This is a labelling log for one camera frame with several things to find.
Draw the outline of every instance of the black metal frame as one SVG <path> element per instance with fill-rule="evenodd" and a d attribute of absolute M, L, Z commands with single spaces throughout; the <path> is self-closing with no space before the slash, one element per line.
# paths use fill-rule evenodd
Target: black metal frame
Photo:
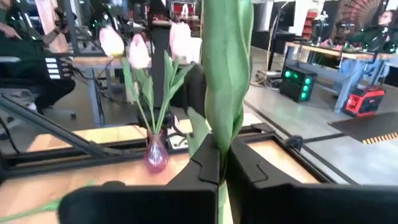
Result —
<path fill-rule="evenodd" d="M 89 142 L 43 116 L 18 105 L 5 96 L 0 96 L 0 110 L 4 110 L 13 114 L 16 118 L 42 128 L 47 133 L 51 133 L 53 136 L 73 146 L 13 155 L 5 155 L 0 152 L 0 182 L 27 175 L 133 161 L 142 159 L 144 156 L 146 139 L 106 144 Z M 320 182 L 335 182 L 308 159 L 304 158 L 299 149 L 283 142 L 282 138 L 276 135 L 275 131 L 267 124 L 260 123 L 242 127 L 239 134 L 245 143 L 275 141 Z M 187 147 L 177 150 L 172 149 L 170 146 L 167 147 L 170 154 L 188 152 Z"/>

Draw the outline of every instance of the glass vase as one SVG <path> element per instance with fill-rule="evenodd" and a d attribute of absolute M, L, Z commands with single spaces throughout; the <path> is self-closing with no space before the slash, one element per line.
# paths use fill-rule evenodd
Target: glass vase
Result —
<path fill-rule="evenodd" d="M 162 137 L 163 131 L 159 134 L 147 132 L 147 149 L 144 154 L 144 163 L 149 172 L 162 172 L 169 160 L 169 154 L 165 147 L 165 141 Z"/>

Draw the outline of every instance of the green leaf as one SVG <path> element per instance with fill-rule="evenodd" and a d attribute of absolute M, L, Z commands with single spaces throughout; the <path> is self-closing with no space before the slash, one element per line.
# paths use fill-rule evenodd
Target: green leaf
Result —
<path fill-rule="evenodd" d="M 173 80 L 174 80 L 174 76 L 175 74 L 177 74 L 177 70 L 178 70 L 178 66 L 179 66 L 179 59 L 178 57 L 176 57 L 173 61 L 173 79 L 169 80 L 169 85 L 172 86 L 173 85 Z"/>
<path fill-rule="evenodd" d="M 177 92 L 177 90 L 184 84 L 185 76 L 187 73 L 191 70 L 193 65 L 187 65 L 186 67 L 183 67 L 174 77 L 173 84 L 170 87 L 169 95 L 168 95 L 168 101 L 171 100 L 171 98 L 174 96 L 174 94 Z"/>
<path fill-rule="evenodd" d="M 189 157 L 192 157 L 210 133 L 210 130 L 206 124 L 206 119 L 191 107 L 188 108 L 188 117 L 193 130 L 192 136 L 187 134 Z"/>
<path fill-rule="evenodd" d="M 165 79 L 164 79 L 164 88 L 163 88 L 163 97 L 166 100 L 169 96 L 169 91 L 171 87 L 171 83 L 174 79 L 174 68 L 173 61 L 171 61 L 168 53 L 164 52 L 164 67 L 165 67 Z"/>
<path fill-rule="evenodd" d="M 43 206 L 42 210 L 45 211 L 57 211 L 58 207 L 61 204 L 61 199 L 56 199 L 53 202 Z"/>
<path fill-rule="evenodd" d="M 154 81 L 151 76 L 147 76 L 145 71 L 134 69 L 133 72 L 137 76 L 137 80 L 142 88 L 141 92 L 148 104 L 149 109 L 154 107 Z"/>
<path fill-rule="evenodd" d="M 124 76 L 124 84 L 126 86 L 126 91 L 130 90 L 132 93 L 132 99 L 134 101 L 138 100 L 138 94 L 136 91 L 136 87 L 132 82 L 132 72 L 130 68 L 130 63 L 126 58 L 122 58 L 123 63 L 123 76 Z"/>
<path fill-rule="evenodd" d="M 250 0 L 204 1 L 202 60 L 206 75 L 206 118 L 221 151 L 221 168 L 243 122 L 243 99 L 250 79 Z"/>

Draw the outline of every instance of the tulip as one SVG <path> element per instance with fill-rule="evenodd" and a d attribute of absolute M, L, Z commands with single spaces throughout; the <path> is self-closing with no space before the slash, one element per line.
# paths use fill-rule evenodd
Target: tulip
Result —
<path fill-rule="evenodd" d="M 110 26 L 99 31 L 99 42 L 108 57 L 122 56 L 124 43 L 120 35 Z"/>
<path fill-rule="evenodd" d="M 173 58 L 187 57 L 190 53 L 191 28 L 184 22 L 173 23 L 170 29 L 170 48 Z"/>
<path fill-rule="evenodd" d="M 148 48 L 140 34 L 134 35 L 130 43 L 129 62 L 135 69 L 147 68 L 149 65 Z"/>

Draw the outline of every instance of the desk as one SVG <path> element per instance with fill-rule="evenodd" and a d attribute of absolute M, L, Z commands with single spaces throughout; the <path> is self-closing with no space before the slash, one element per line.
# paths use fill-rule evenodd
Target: desk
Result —
<path fill-rule="evenodd" d="M 88 91 L 90 94 L 91 109 L 93 110 L 94 123 L 98 127 L 105 125 L 105 117 L 100 113 L 101 108 L 97 102 L 98 92 L 95 83 L 95 70 L 104 70 L 106 75 L 106 86 L 108 87 L 108 94 L 112 92 L 111 69 L 123 68 L 120 58 L 111 59 L 109 57 L 75 57 L 73 58 L 73 66 L 85 72 L 88 79 Z"/>
<path fill-rule="evenodd" d="M 245 123 L 249 119 L 253 123 L 259 120 L 245 114 Z M 180 122 L 180 129 L 184 132 L 191 130 L 189 120 Z M 144 138 L 145 131 L 134 127 L 114 127 L 77 131 L 77 134 L 96 142 L 124 141 Z M 49 134 L 38 136 L 32 143 L 29 151 L 47 148 L 49 150 L 63 147 L 65 143 Z M 305 183 L 318 183 L 317 180 L 293 158 L 291 158 L 274 141 L 250 144 L 262 157 L 280 170 Z M 131 161 L 120 164 L 90 167 L 79 170 L 58 172 L 52 174 L 25 177 L 5 181 L 0 186 L 0 217 L 5 217 L 28 209 L 45 205 L 60 198 L 72 190 L 84 187 L 91 180 L 101 185 L 110 180 L 120 180 L 128 185 L 164 185 L 175 177 L 188 163 L 188 154 L 173 155 L 169 159 L 166 170 L 160 174 L 148 173 L 142 161 Z M 7 224 L 57 224 L 55 212 L 44 212 L 29 217 L 7 222 Z M 224 223 L 232 224 L 229 201 L 224 206 Z"/>
<path fill-rule="evenodd" d="M 332 88 L 321 85 L 319 84 L 322 88 L 325 90 L 328 90 L 334 94 L 338 94 L 338 99 L 334 108 L 335 113 L 340 113 L 341 109 L 344 107 L 345 101 L 348 99 L 348 95 L 351 93 L 351 88 L 356 85 L 355 83 L 355 78 L 358 76 L 363 76 L 364 75 L 364 67 L 366 66 L 366 62 L 368 60 L 372 60 L 374 55 L 373 54 L 367 54 L 367 53 L 341 53 L 337 50 L 332 50 L 332 49 L 326 49 L 322 47 L 315 47 L 315 46 L 309 46 L 309 45 L 301 45 L 298 43 L 293 43 L 293 42 L 288 42 L 286 43 L 287 46 L 287 56 L 286 60 L 284 63 L 284 66 L 286 65 L 298 65 L 300 68 L 306 69 L 308 71 L 316 73 L 319 77 L 324 77 L 329 80 L 333 80 L 335 82 L 340 82 L 343 84 L 343 87 L 338 93 L 336 90 L 333 90 Z M 303 51 L 309 52 L 308 55 L 302 57 Z M 342 58 L 348 58 L 348 59 L 353 59 L 356 60 L 357 63 L 356 65 L 351 68 L 351 71 L 349 71 L 350 76 L 346 76 L 342 73 L 340 73 L 337 70 L 332 70 L 332 69 L 327 69 L 325 67 L 316 65 L 312 63 L 312 55 L 314 53 L 321 53 L 321 54 L 327 54 L 327 55 L 332 55 L 336 57 L 342 57 Z M 378 54 L 377 59 L 382 60 L 382 63 L 379 68 L 374 69 L 372 75 L 371 75 L 371 80 L 378 80 L 378 77 L 381 75 L 380 71 L 381 68 L 384 66 L 384 62 L 386 60 L 389 60 L 392 58 L 391 54 Z"/>

